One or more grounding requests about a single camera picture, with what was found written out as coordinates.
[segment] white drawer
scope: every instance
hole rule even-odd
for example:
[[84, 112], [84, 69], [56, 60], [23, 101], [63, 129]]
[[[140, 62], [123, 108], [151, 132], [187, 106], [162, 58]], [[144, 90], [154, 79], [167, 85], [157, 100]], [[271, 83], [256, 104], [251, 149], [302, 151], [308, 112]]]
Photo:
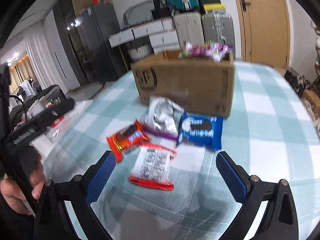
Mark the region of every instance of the white drawer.
[[173, 44], [173, 45], [169, 45], [169, 46], [163, 46], [163, 47], [157, 47], [157, 48], [153, 48], [153, 51], [155, 52], [155, 54], [164, 51], [164, 50], [171, 50], [171, 49], [180, 49], [180, 45], [179, 43]]
[[133, 34], [132, 34], [132, 30], [128, 29], [122, 32], [119, 32], [115, 35], [110, 36], [109, 38], [109, 42], [111, 47], [116, 47], [119, 46], [120, 44], [126, 43], [128, 41], [133, 41]]
[[163, 29], [165, 32], [172, 31], [173, 28], [173, 21], [172, 18], [166, 18], [162, 20]]
[[165, 32], [149, 37], [152, 47], [160, 47], [167, 44], [179, 43], [177, 32]]
[[159, 32], [163, 32], [163, 26], [161, 21], [146, 23], [133, 28], [133, 33], [136, 39]]

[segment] blue gripper pad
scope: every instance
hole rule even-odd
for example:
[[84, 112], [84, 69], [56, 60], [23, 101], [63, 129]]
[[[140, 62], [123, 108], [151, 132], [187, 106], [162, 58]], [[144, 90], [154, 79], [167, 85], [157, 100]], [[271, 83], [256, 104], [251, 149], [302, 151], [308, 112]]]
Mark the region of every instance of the blue gripper pad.
[[223, 156], [221, 152], [218, 153], [217, 155], [216, 165], [217, 165], [218, 171], [220, 172], [225, 183], [227, 184], [235, 201], [238, 203], [244, 204], [247, 201], [247, 193], [248, 193], [247, 186], [241, 180], [237, 172], [234, 170], [234, 168], [232, 167], [232, 164], [230, 164], [227, 161], [227, 159], [225, 158], [225, 156]]
[[88, 206], [90, 206], [91, 203], [96, 202], [98, 200], [115, 166], [116, 156], [113, 152], [110, 152], [108, 157], [98, 168], [96, 174], [88, 183], [85, 197]]

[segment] blue snack package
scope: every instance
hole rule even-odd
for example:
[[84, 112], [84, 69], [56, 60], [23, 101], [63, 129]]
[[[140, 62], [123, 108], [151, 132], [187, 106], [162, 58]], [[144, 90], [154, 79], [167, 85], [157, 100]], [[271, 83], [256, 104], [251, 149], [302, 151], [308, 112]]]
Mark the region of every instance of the blue snack package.
[[184, 113], [179, 123], [177, 146], [191, 143], [196, 146], [221, 150], [223, 117], [208, 117], [199, 114]]

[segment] refrigerator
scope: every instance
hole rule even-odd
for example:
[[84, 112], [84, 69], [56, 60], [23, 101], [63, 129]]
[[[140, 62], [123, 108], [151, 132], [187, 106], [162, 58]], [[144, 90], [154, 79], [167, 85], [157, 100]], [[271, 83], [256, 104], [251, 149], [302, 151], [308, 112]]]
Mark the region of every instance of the refrigerator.
[[120, 48], [109, 43], [109, 37], [120, 31], [112, 4], [89, 6], [75, 19], [75, 26], [85, 50], [80, 61], [91, 66], [97, 81], [116, 81], [127, 73]]

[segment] checkered tablecloth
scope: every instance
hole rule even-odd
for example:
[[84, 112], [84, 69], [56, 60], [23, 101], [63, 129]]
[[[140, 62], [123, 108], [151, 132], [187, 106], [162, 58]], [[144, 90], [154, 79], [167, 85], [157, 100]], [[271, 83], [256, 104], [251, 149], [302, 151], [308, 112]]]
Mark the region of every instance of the checkered tablecloth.
[[[264, 181], [287, 179], [293, 192], [300, 239], [320, 218], [320, 144], [298, 97], [273, 69], [235, 63], [231, 116], [224, 121], [222, 150], [250, 175]], [[141, 105], [132, 73], [102, 94], [58, 142], [44, 163], [55, 182], [83, 174], [109, 149], [106, 136], [141, 119]], [[127, 179], [138, 149], [116, 165], [100, 198], [92, 204], [114, 240], [219, 239], [240, 209], [220, 176], [217, 152], [182, 148], [171, 165], [172, 192], [147, 189]], [[85, 239], [71, 205], [71, 220]], [[247, 239], [263, 216], [261, 205]]]

